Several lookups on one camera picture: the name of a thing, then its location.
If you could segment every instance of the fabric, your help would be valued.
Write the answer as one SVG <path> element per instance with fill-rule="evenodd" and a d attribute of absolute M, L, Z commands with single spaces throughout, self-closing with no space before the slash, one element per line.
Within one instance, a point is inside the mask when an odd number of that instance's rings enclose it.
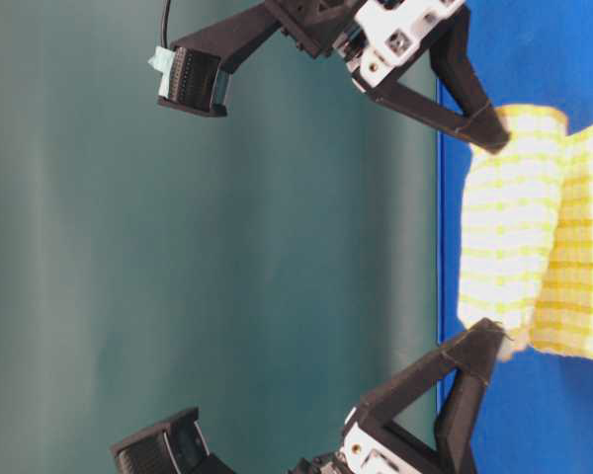
<path fill-rule="evenodd" d="M 512 133 L 472 148 L 462 211 L 459 318 L 503 324 L 503 357 L 527 344 L 593 358 L 593 126 L 567 136 L 551 108 L 507 106 Z"/>

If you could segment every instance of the towel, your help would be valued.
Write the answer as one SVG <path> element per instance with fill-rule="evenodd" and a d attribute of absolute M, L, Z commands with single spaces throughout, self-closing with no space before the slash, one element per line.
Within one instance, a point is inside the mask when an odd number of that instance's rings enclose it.
<path fill-rule="evenodd" d="M 506 359 L 527 345 L 593 358 L 593 126 L 567 136 L 555 109 L 500 108 L 511 140 L 472 147 L 458 315 L 501 323 Z"/>

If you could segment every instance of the cable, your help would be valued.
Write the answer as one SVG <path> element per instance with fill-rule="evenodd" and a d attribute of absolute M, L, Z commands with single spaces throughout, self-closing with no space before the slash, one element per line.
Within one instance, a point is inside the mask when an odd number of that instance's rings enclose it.
<path fill-rule="evenodd" d="M 160 45 L 167 48 L 167 27 L 169 26 L 169 9 L 171 0 L 164 0 L 162 19 L 160 20 Z"/>

